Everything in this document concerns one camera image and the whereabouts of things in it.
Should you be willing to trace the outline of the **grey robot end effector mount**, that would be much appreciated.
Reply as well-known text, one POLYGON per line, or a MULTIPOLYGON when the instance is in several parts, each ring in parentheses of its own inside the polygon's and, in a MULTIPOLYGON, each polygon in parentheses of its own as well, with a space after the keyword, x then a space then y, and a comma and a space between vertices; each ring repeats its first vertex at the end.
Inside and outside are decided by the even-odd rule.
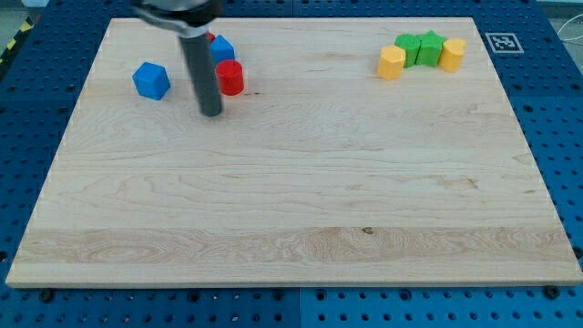
POLYGON ((224 13, 223 0, 130 0, 130 5, 147 24, 181 37, 205 34, 224 13))

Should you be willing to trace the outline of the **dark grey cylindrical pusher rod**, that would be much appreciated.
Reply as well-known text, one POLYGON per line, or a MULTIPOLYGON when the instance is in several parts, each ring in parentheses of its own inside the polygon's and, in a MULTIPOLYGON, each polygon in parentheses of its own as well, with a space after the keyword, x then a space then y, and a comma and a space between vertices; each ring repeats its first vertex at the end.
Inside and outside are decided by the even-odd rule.
POLYGON ((223 110, 223 105, 206 34, 195 37, 181 36, 179 41, 200 113, 205 117, 218 116, 223 110))

